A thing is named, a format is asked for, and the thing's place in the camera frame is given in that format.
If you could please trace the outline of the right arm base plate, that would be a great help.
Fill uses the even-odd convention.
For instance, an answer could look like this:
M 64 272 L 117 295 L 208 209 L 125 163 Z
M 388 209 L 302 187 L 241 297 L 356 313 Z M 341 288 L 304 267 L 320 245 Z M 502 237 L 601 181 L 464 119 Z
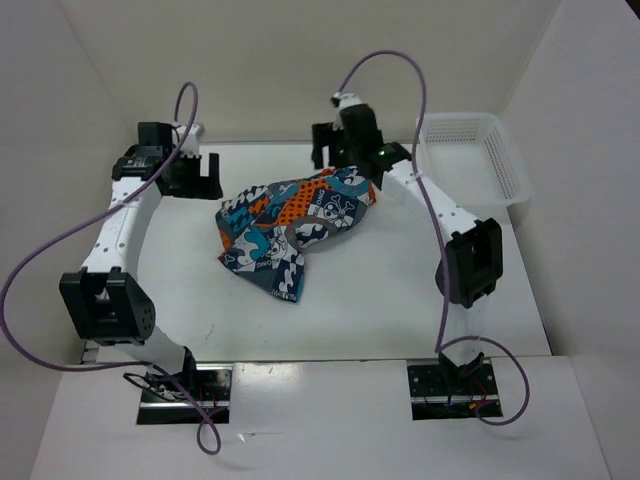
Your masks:
M 490 360 L 469 380 L 447 380 L 435 359 L 407 363 L 413 421 L 468 419 L 480 409 L 482 418 L 501 419 L 503 412 Z

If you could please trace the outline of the colourful patterned shorts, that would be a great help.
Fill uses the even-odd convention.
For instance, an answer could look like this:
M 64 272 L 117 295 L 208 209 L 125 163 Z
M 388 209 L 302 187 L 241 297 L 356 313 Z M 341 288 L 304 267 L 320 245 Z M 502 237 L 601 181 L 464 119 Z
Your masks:
M 354 167 L 251 186 L 216 213 L 223 246 L 218 260 L 271 296 L 296 303 L 304 286 L 304 250 L 357 226 L 375 201 L 373 182 Z

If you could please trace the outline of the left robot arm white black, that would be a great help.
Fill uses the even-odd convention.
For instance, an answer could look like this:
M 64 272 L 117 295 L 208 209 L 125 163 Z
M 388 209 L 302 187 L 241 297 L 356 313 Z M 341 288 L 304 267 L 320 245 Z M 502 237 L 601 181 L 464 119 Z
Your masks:
M 161 177 L 168 150 L 135 146 L 112 169 L 111 203 L 117 212 L 102 224 L 96 243 L 79 271 L 65 273 L 59 290 L 80 338 L 113 347 L 149 365 L 155 384 L 162 382 L 185 400 L 200 385 L 191 351 L 171 340 L 157 324 L 157 309 L 137 281 L 140 253 L 152 216 L 165 196 L 217 200 L 222 196 L 219 156 L 180 155 Z

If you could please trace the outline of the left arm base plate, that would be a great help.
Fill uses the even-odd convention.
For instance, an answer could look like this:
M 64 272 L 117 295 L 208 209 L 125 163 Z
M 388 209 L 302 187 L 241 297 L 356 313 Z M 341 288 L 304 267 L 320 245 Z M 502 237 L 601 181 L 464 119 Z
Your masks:
M 195 387 L 190 395 L 216 424 L 230 418 L 232 364 L 197 365 Z M 123 377 L 141 391 L 138 425 L 198 424 L 201 416 L 186 397 L 159 373 L 124 373 Z

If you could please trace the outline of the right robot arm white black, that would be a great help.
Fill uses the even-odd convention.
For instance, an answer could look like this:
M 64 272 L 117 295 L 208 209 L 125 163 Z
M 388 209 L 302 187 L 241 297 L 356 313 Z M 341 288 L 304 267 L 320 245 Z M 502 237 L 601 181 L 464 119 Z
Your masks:
M 503 274 L 500 225 L 481 220 L 458 206 L 412 163 L 412 155 L 397 142 L 386 143 L 369 105 L 352 94 L 332 98 L 337 109 L 332 122 L 312 126 L 314 166 L 354 167 L 366 179 L 409 210 L 425 219 L 442 239 L 443 259 L 435 273 L 453 325 L 463 333 L 445 341 L 441 326 L 436 340 L 438 378 L 450 393 L 460 393 L 479 373 L 484 360 L 478 327 L 491 295 Z

